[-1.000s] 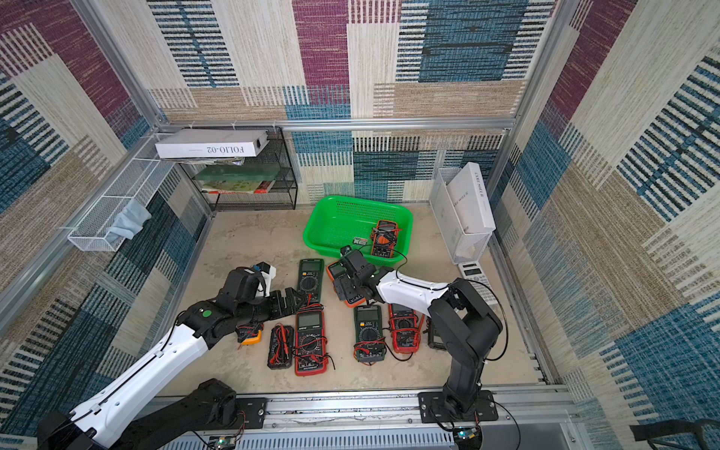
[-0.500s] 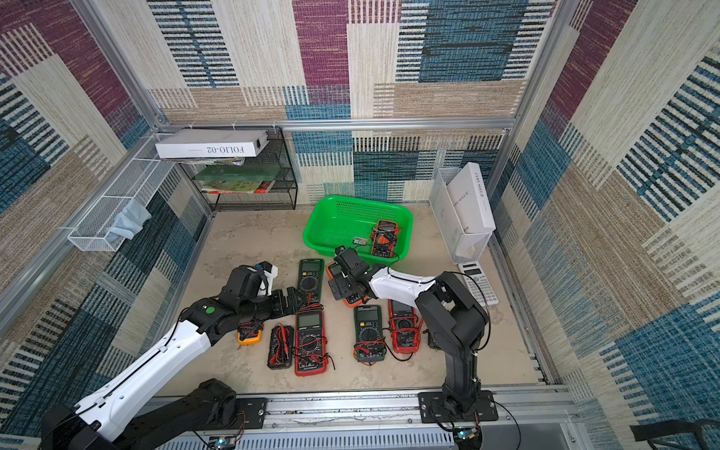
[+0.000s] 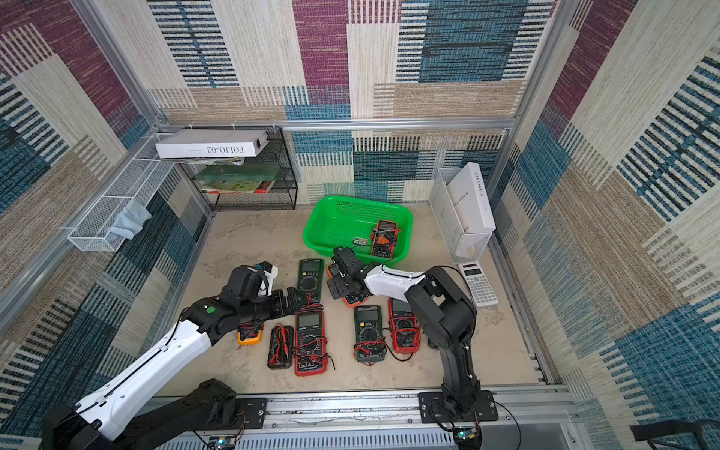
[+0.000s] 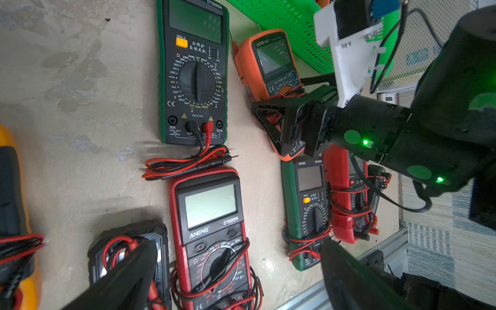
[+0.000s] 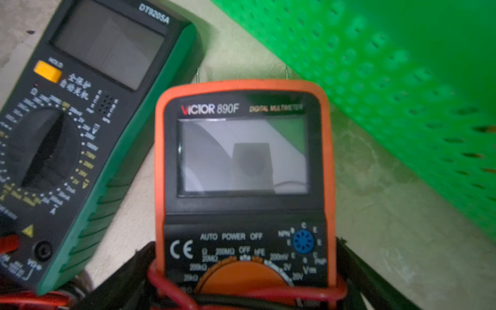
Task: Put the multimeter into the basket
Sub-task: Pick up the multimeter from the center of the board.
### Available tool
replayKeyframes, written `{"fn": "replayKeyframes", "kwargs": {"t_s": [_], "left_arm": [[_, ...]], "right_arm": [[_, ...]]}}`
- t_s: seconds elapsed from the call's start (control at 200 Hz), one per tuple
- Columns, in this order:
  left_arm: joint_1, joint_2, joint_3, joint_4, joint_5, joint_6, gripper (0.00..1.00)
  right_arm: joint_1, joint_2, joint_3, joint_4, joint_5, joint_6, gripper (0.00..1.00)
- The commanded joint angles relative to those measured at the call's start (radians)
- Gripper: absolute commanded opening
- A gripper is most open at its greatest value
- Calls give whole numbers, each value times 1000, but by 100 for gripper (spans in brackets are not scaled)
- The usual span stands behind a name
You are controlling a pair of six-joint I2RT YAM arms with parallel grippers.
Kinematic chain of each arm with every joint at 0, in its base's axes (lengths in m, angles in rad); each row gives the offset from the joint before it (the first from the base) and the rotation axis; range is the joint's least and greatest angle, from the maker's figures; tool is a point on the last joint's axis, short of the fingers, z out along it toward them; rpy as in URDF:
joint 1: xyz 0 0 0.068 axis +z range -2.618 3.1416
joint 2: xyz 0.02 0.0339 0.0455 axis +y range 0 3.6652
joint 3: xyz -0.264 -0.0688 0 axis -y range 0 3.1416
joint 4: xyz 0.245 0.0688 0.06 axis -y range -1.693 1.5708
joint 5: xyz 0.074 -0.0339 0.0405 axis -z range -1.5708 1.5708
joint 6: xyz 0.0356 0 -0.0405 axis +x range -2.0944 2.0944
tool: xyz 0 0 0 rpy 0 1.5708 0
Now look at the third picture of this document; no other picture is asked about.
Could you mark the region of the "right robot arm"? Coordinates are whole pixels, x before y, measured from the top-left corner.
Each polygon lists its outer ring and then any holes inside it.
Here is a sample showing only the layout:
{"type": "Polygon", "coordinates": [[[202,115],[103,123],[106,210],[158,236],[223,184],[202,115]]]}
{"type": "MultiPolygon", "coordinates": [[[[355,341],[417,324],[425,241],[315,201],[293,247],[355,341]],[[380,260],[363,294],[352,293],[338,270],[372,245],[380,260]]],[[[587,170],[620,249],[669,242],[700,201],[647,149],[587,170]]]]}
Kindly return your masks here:
{"type": "Polygon", "coordinates": [[[378,262],[366,264],[348,250],[333,257],[328,272],[328,288],[335,299],[386,296],[410,306],[440,352],[442,408],[454,419],[474,419],[481,391],[471,349],[477,310],[446,270],[439,265],[424,272],[387,269],[378,262]]]}

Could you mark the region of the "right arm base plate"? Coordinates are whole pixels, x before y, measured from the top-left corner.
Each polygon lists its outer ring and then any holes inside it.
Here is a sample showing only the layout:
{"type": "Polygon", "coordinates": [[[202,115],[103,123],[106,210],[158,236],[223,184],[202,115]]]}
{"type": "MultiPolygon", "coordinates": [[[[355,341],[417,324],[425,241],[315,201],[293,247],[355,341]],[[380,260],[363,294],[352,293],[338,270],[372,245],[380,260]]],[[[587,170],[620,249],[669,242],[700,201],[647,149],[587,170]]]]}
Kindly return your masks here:
{"type": "Polygon", "coordinates": [[[493,422],[499,419],[497,403],[489,390],[480,390],[463,399],[448,397],[441,391],[420,392],[417,397],[424,424],[493,422]]]}

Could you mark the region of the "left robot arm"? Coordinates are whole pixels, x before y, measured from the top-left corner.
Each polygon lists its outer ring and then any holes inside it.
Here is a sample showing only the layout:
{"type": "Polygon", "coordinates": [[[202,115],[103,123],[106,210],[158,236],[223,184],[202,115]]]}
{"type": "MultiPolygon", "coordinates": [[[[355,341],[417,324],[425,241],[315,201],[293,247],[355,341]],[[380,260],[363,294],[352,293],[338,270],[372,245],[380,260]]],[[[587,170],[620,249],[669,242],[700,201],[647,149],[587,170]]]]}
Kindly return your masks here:
{"type": "Polygon", "coordinates": [[[224,382],[210,379],[151,412],[140,410],[192,360],[243,324],[258,326],[296,313],[296,291],[270,295],[220,294],[184,309],[172,330],[110,382],[43,418],[43,449],[154,449],[185,431],[238,429],[251,408],[224,382]]]}

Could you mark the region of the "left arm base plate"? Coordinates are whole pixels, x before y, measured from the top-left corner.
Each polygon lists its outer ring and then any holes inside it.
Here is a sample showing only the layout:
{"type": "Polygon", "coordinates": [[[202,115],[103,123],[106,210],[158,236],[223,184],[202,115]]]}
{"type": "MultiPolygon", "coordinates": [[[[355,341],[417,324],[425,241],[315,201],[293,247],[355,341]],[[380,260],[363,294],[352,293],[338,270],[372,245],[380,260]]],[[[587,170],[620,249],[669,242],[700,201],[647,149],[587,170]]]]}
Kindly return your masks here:
{"type": "Polygon", "coordinates": [[[230,412],[224,415],[228,419],[227,429],[261,429],[264,426],[267,403],[267,397],[237,397],[230,406],[230,412]]]}

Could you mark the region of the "large dark green multimeter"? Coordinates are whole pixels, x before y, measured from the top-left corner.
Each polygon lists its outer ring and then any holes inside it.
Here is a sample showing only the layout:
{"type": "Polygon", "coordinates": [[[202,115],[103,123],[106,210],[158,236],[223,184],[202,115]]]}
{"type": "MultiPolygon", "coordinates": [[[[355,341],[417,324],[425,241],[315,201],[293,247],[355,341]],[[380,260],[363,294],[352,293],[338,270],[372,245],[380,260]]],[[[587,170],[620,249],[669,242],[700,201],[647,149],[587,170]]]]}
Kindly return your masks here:
{"type": "Polygon", "coordinates": [[[309,305],[321,302],[323,276],[323,259],[303,259],[300,261],[296,289],[307,294],[309,305]]]}

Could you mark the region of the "small red multimeter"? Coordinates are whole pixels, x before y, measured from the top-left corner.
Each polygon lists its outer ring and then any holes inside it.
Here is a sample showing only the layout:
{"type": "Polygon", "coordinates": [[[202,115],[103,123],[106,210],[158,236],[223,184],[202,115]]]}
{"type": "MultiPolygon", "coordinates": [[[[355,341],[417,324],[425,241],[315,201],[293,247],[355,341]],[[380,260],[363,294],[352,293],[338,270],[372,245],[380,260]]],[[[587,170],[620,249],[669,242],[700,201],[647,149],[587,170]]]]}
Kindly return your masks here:
{"type": "Polygon", "coordinates": [[[410,305],[388,298],[389,329],[393,349],[398,354],[415,354],[420,346],[420,326],[410,305]]]}

